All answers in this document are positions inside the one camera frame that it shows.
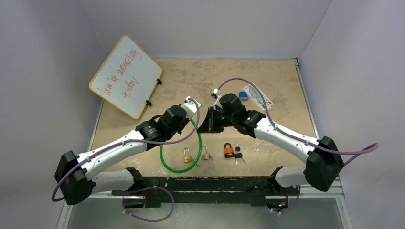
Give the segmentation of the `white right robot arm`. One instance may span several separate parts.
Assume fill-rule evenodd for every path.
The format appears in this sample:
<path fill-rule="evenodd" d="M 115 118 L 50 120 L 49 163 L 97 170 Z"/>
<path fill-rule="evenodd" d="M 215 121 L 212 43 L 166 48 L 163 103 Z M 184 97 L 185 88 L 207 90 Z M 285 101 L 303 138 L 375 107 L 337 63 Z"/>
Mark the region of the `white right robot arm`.
<path fill-rule="evenodd" d="M 311 185 L 326 192 L 343 168 L 340 155 L 332 154 L 336 144 L 329 137 L 318 140 L 301 135 L 286 127 L 271 124 L 268 117 L 256 110 L 247 110 L 235 94 L 218 97 L 215 106 L 210 106 L 206 118 L 198 127 L 200 134 L 221 133 L 233 127 L 239 133 L 272 143 L 302 161 L 294 167 L 278 167 L 268 181 L 268 188 L 280 194 L 293 185 Z"/>

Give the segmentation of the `green cable lock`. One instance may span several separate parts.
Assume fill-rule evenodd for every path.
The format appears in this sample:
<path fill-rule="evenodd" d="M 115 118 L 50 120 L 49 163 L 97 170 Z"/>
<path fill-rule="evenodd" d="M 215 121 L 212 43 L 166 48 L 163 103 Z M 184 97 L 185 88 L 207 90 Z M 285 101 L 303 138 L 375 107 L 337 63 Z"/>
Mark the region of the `green cable lock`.
<path fill-rule="evenodd" d="M 198 167 L 193 163 L 196 162 L 199 165 L 199 161 L 202 158 L 202 146 L 203 140 L 200 134 L 194 133 L 191 136 L 191 140 L 186 140 L 177 145 L 159 147 L 159 156 L 162 166 L 173 174 L 183 174 L 191 171 L 193 168 Z M 184 163 L 183 149 L 189 148 L 193 161 L 190 163 Z"/>

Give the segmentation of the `brass padlock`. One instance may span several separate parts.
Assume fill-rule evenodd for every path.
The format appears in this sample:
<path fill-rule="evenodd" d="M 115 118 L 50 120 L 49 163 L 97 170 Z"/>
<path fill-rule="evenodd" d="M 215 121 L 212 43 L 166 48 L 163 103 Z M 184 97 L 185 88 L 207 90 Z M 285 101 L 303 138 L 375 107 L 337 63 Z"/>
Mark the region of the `brass padlock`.
<path fill-rule="evenodd" d="M 206 145 L 202 146 L 202 160 L 209 160 L 211 158 Z"/>
<path fill-rule="evenodd" d="M 190 163 L 190 162 L 193 161 L 193 158 L 192 158 L 192 156 L 190 154 L 190 151 L 189 151 L 188 147 L 185 147 L 183 149 L 183 155 L 184 155 L 184 163 Z"/>

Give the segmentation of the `black-headed keys bunch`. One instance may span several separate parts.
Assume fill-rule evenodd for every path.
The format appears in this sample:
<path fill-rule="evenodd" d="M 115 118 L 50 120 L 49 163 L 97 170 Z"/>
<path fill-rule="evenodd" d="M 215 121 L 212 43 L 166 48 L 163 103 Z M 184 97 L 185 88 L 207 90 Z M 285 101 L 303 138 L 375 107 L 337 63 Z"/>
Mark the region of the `black-headed keys bunch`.
<path fill-rule="evenodd" d="M 240 160 L 241 160 L 243 163 L 245 163 L 245 160 L 243 159 L 243 154 L 242 154 L 242 151 L 241 151 L 241 147 L 240 147 L 240 145 L 239 145 L 238 142 L 236 142 L 235 155 L 234 155 L 234 157 L 235 157 L 236 165 L 239 164 L 239 161 L 240 161 Z"/>

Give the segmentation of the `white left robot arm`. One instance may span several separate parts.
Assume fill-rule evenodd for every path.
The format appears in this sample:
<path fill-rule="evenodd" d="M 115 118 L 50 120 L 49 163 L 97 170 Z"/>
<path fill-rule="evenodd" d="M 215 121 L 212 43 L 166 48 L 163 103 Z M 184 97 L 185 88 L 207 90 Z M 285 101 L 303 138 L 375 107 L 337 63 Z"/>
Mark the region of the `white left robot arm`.
<path fill-rule="evenodd" d="M 68 205 L 82 202 L 92 194 L 97 186 L 96 176 L 106 168 L 156 146 L 178 143 L 171 138 L 175 133 L 181 133 L 194 115 L 200 115 L 197 102 L 174 105 L 159 116 L 158 121 L 142 122 L 125 136 L 95 151 L 62 154 L 54 174 L 57 185 L 51 200 L 64 200 Z"/>

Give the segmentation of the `orange black lock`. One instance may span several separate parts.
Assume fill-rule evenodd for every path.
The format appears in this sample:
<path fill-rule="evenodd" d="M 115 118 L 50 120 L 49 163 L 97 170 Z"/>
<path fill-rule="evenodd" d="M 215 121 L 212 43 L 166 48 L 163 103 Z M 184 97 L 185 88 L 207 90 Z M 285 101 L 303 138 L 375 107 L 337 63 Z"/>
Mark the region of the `orange black lock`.
<path fill-rule="evenodd" d="M 234 149 L 230 143 L 224 144 L 224 157 L 225 158 L 232 158 L 235 156 Z"/>

